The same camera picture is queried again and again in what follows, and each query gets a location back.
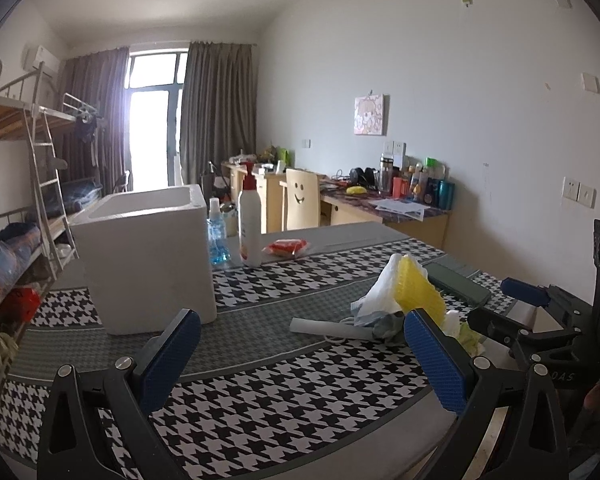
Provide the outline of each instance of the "wall picture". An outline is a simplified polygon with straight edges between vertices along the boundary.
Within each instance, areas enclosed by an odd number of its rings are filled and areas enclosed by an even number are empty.
[[[382,135],[384,132],[384,104],[382,95],[356,97],[354,133]]]

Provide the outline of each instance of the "white wall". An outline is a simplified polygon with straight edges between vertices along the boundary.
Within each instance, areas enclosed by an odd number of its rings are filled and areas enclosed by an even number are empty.
[[[68,47],[50,28],[30,0],[14,9],[0,30],[0,58],[4,63],[1,81],[7,83],[25,74],[26,51],[43,45],[59,59],[65,59]],[[49,88],[42,90],[42,103],[51,104]],[[19,94],[20,88],[12,92]],[[30,101],[32,86],[25,86],[23,99]],[[23,140],[0,142],[0,214],[32,203],[27,145]]]
[[[300,0],[260,40],[259,144],[327,174],[377,167],[383,139],[353,135],[353,104],[389,94],[389,138],[458,182],[446,250],[591,301],[600,95],[580,74],[600,78],[600,23],[571,1]],[[561,199],[566,175],[594,210]]]
[[[113,35],[104,40],[95,40],[73,46],[68,57],[84,56],[85,54],[110,50],[120,46],[130,46],[131,52],[140,52],[165,48],[188,48],[191,41],[256,43],[257,39],[257,33],[247,30],[209,27],[148,28],[132,34]]]

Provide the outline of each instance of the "air conditioner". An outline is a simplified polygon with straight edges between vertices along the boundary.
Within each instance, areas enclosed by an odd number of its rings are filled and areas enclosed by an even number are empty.
[[[25,70],[35,70],[44,62],[42,72],[53,77],[60,72],[60,60],[43,46],[35,46],[27,52]]]

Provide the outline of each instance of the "window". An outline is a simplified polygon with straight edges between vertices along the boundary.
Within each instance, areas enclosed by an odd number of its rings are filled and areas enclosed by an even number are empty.
[[[130,57],[125,87],[131,94],[129,134],[136,191],[182,183],[180,111],[186,69],[186,52]]]

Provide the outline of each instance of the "curtain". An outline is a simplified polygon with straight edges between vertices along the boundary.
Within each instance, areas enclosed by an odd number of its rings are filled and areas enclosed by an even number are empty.
[[[191,43],[182,89],[180,163],[196,184],[206,163],[254,153],[255,98],[251,45]]]
[[[127,106],[125,92],[128,47],[76,57],[62,71],[61,96],[65,92],[95,106],[104,118],[98,134],[97,171],[104,194],[113,192],[114,183],[125,171],[128,152]],[[63,181],[94,176],[91,143],[70,132],[56,137],[58,156],[67,161]]]

